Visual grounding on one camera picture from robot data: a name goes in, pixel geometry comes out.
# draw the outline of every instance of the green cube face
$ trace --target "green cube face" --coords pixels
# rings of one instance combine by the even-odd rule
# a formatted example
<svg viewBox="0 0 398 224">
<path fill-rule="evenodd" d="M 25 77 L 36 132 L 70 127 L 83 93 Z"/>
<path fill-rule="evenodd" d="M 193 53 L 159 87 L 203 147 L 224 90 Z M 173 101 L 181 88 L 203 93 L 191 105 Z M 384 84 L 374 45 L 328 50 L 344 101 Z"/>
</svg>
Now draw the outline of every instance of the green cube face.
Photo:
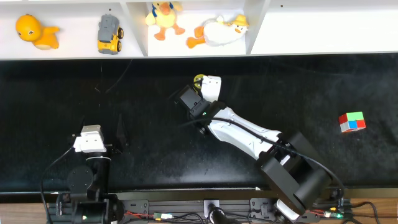
<svg viewBox="0 0 398 224">
<path fill-rule="evenodd" d="M 362 119 L 363 119 L 362 112 L 347 113 L 347 120 L 348 121 L 357 121 L 357 120 L 362 120 Z"/>
</svg>

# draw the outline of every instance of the stuffed duck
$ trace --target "stuffed duck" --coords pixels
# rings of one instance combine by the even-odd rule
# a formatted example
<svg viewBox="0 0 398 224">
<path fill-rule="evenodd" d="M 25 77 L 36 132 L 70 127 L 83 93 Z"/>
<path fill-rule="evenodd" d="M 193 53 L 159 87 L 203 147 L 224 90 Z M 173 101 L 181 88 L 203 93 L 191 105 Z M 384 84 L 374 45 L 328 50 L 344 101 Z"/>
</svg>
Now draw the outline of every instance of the stuffed duck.
<svg viewBox="0 0 398 224">
<path fill-rule="evenodd" d="M 246 16 L 242 14 L 238 15 L 231 23 L 224 22 L 223 17 L 219 16 L 217 20 L 209 19 L 203 26 L 197 27 L 195 29 L 196 38 L 189 37 L 187 45 L 192 49 L 196 45 L 204 43 L 212 47 L 230 44 L 242 38 L 248 31 L 248 27 Z"/>
<path fill-rule="evenodd" d="M 176 23 L 177 15 L 174 9 L 180 12 L 181 4 L 178 2 L 152 2 L 152 11 L 146 17 L 145 22 L 148 26 L 156 24 L 160 27 L 160 32 L 155 34 L 156 39 L 165 40 L 166 30 L 170 27 L 173 27 L 177 35 L 185 32 L 185 29 Z"/>
<path fill-rule="evenodd" d="M 16 24 L 18 36 L 24 40 L 32 42 L 40 50 L 57 49 L 59 43 L 56 32 L 58 27 L 44 27 L 34 16 L 26 14 L 21 16 Z"/>
</svg>

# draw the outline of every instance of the colorful cube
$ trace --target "colorful cube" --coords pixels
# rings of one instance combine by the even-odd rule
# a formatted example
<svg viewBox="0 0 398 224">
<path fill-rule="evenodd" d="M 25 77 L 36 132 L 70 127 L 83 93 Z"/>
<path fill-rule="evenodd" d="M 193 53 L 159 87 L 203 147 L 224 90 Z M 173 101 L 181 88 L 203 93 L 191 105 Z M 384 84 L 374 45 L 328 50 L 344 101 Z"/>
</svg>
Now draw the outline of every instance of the colorful cube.
<svg viewBox="0 0 398 224">
<path fill-rule="evenodd" d="M 352 112 L 338 118 L 342 133 L 357 131 L 366 128 L 362 112 Z"/>
</svg>

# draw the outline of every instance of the toy truck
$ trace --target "toy truck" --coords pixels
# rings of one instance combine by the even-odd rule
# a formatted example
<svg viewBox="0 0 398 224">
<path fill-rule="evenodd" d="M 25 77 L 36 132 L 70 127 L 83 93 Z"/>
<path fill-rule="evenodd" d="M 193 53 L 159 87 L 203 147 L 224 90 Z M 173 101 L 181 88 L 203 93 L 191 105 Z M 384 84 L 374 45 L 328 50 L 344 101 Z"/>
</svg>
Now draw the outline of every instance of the toy truck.
<svg viewBox="0 0 398 224">
<path fill-rule="evenodd" d="M 120 40 L 124 37 L 119 19 L 105 14 L 101 17 L 101 22 L 98 25 L 98 51 L 102 54 L 118 54 L 122 50 Z"/>
</svg>

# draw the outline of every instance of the black table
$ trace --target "black table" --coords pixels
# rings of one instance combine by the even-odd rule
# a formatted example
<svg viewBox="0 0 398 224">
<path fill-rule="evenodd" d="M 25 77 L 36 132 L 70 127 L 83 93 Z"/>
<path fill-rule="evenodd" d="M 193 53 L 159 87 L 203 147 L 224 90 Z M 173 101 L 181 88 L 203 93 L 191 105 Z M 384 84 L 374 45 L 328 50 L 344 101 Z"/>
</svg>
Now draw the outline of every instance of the black table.
<svg viewBox="0 0 398 224">
<path fill-rule="evenodd" d="M 397 54 L 0 62 L 0 192 L 37 192 L 80 121 L 131 145 L 113 157 L 110 189 L 264 187 L 254 160 L 195 128 L 167 98 L 199 73 L 221 76 L 220 100 L 267 129 L 300 130 L 348 187 L 398 183 Z M 366 129 L 341 134 L 339 115 L 362 111 Z M 67 190 L 71 153 L 46 176 Z"/>
</svg>

